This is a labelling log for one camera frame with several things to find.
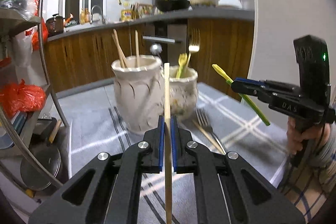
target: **white ceramic cup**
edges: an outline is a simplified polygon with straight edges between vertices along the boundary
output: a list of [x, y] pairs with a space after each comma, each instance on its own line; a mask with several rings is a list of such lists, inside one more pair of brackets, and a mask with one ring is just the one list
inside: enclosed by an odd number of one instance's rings
[[121, 68], [120, 60], [111, 65], [116, 77], [115, 101], [128, 130], [144, 135], [158, 126], [159, 115], [164, 111], [161, 60], [151, 55], [140, 55], [140, 66], [135, 68], [136, 57], [126, 59], [129, 68]]
[[176, 115], [178, 121], [191, 116], [196, 108], [198, 98], [197, 72], [188, 68], [184, 78], [174, 78], [178, 66], [170, 67], [170, 108], [171, 114]]

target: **bowl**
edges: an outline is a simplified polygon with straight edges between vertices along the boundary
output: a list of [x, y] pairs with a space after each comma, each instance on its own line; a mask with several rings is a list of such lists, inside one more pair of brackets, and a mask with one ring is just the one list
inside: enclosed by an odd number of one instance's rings
[[192, 7], [199, 7], [199, 6], [218, 6], [220, 0], [190, 0], [190, 4]]

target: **gold fork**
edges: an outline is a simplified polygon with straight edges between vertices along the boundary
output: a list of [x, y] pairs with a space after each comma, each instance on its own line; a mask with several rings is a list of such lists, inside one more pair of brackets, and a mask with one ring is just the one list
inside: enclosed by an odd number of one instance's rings
[[191, 58], [191, 54], [199, 52], [201, 45], [201, 33], [200, 29], [192, 29], [191, 38], [189, 41], [189, 55], [188, 55], [188, 61], [184, 67], [184, 73], [187, 71], [189, 61]]

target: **silver screw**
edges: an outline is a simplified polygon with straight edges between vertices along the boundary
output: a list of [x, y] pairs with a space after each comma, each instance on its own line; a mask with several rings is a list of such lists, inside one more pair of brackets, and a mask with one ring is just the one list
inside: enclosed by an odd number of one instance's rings
[[147, 143], [147, 142], [139, 142], [138, 146], [141, 149], [145, 149], [145, 148], [147, 148], [149, 146], [149, 143]]
[[198, 146], [198, 143], [195, 142], [195, 141], [190, 141], [190, 142], [187, 143], [187, 146], [189, 148], [196, 148]]
[[234, 151], [230, 151], [227, 156], [232, 159], [232, 160], [236, 160], [238, 159], [238, 153], [237, 152], [234, 152]]
[[98, 160], [106, 160], [109, 157], [109, 154], [106, 152], [99, 153]]

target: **metal rod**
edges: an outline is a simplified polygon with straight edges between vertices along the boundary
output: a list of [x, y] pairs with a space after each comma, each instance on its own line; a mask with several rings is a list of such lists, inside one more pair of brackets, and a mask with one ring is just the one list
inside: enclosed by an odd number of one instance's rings
[[[38, 16], [41, 19], [42, 19], [42, 9], [43, 9], [43, 0], [39, 0]], [[44, 71], [44, 76], [45, 76], [45, 79], [47, 81], [47, 84], [51, 85], [50, 78], [49, 78], [49, 73], [48, 73], [48, 70], [47, 70], [47, 65], [45, 63], [42, 22], [37, 26], [37, 31], [38, 31], [38, 34], [39, 34], [40, 56], [41, 56], [41, 62], [42, 62], [42, 67], [43, 67], [43, 71]], [[69, 127], [68, 121], [65, 118], [65, 115], [63, 113], [63, 110], [62, 110], [61, 106], [59, 105], [59, 102], [58, 102], [58, 99], [57, 99], [57, 96], [56, 96], [56, 93], [55, 93], [53, 87], [51, 87], [50, 94], [51, 94], [52, 100], [54, 101], [57, 112], [62, 119], [62, 122], [63, 122], [64, 126]]]
[[57, 95], [56, 95], [56, 93], [55, 93], [55, 91], [54, 91], [53, 88], [51, 89], [50, 94], [51, 94], [52, 100], [54, 101], [55, 107], [56, 107], [56, 109], [58, 111], [59, 116], [61, 117], [61, 120], [62, 120], [64, 126], [68, 128], [69, 127], [68, 121], [65, 118], [65, 115], [63, 113], [63, 110], [62, 110], [61, 106], [59, 105], [59, 102], [58, 102], [58, 99], [57, 99]]
[[0, 162], [0, 172], [5, 176], [6, 179], [11, 181], [18, 189], [23, 193], [26, 193], [27, 187], [20, 182], [14, 175]]
[[9, 122], [7, 115], [5, 114], [2, 105], [0, 105], [0, 121], [4, 128], [6, 129], [7, 133], [10, 135], [13, 143], [16, 147], [21, 151], [23, 157], [41, 174], [43, 175], [48, 181], [51, 182], [52, 185], [60, 188], [63, 184], [57, 180], [51, 173], [43, 167], [43, 165], [34, 157], [34, 155], [29, 151], [23, 141], [20, 139], [19, 135], [16, 133], [15, 129], [13, 128], [12, 124]]
[[[39, 6], [38, 6], [38, 16], [42, 19], [42, 8], [43, 8], [43, 0], [39, 0]], [[39, 34], [39, 46], [40, 46], [40, 56], [41, 56], [41, 62], [42, 67], [44, 71], [44, 76], [47, 81], [47, 84], [50, 84], [50, 78], [47, 70], [47, 65], [45, 63], [45, 56], [44, 56], [44, 48], [43, 48], [43, 32], [42, 32], [42, 21], [39, 25], [37, 25], [37, 31]]]

